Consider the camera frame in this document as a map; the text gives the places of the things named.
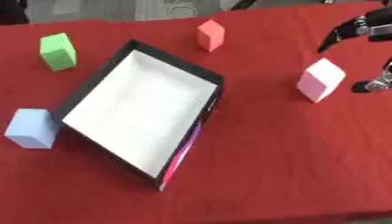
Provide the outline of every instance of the light blue cube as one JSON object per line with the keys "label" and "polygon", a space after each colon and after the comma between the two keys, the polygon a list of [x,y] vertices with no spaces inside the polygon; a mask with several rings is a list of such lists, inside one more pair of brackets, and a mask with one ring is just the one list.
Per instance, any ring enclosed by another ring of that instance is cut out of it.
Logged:
{"label": "light blue cube", "polygon": [[27,149],[50,149],[58,131],[47,110],[20,108],[4,135]]}

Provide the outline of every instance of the light pink cube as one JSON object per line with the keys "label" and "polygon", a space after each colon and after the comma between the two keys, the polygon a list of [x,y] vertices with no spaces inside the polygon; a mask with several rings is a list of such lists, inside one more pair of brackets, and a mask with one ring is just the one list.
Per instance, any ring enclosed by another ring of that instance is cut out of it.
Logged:
{"label": "light pink cube", "polygon": [[328,59],[321,59],[306,69],[297,88],[311,101],[327,97],[344,80],[346,74]]}
{"label": "light pink cube", "polygon": [[221,46],[224,39],[225,28],[212,19],[198,27],[198,42],[209,52]]}

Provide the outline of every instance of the red tablecloth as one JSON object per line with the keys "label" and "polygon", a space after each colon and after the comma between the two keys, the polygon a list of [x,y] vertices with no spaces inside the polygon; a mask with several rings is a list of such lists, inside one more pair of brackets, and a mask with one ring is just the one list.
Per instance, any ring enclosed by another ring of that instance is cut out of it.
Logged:
{"label": "red tablecloth", "polygon": [[[391,210],[392,93],[351,94],[350,88],[378,75],[392,42],[357,38],[316,54],[335,25],[378,7],[345,3],[224,12],[213,18],[226,27],[226,43],[212,53],[195,42],[204,17],[0,27],[2,132],[16,109],[55,109],[128,39],[226,78],[219,111],[165,192],[69,129],[52,150],[21,149],[1,136],[0,223],[319,224],[319,217],[328,222]],[[39,59],[39,38],[56,32],[73,41],[76,68],[51,72]],[[347,77],[331,96],[312,104],[295,84],[321,57]]]}

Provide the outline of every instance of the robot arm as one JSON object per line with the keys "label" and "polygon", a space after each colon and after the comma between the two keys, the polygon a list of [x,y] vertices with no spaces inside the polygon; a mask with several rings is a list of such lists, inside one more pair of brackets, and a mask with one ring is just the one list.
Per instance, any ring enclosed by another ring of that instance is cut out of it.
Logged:
{"label": "robot arm", "polygon": [[383,66],[380,77],[373,80],[358,81],[353,85],[354,93],[372,93],[392,88],[392,58]]}
{"label": "robot arm", "polygon": [[392,39],[392,7],[373,10],[367,14],[352,18],[335,27],[324,39],[318,52],[322,53],[330,46],[343,39],[367,35],[369,41]]}

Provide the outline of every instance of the cube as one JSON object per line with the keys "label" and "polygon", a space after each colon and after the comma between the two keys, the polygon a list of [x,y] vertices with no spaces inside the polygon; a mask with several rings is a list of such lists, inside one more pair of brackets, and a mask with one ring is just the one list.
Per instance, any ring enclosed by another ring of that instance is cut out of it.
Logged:
{"label": "cube", "polygon": [[306,69],[297,88],[313,102],[320,102],[343,81],[346,74],[328,59],[321,59]]}
{"label": "cube", "polygon": [[64,32],[41,38],[39,54],[53,71],[76,66],[76,51]]}
{"label": "cube", "polygon": [[27,149],[50,149],[58,130],[47,110],[20,108],[4,135]]}
{"label": "cube", "polygon": [[225,28],[212,19],[198,27],[199,44],[211,52],[221,46],[225,39]]}

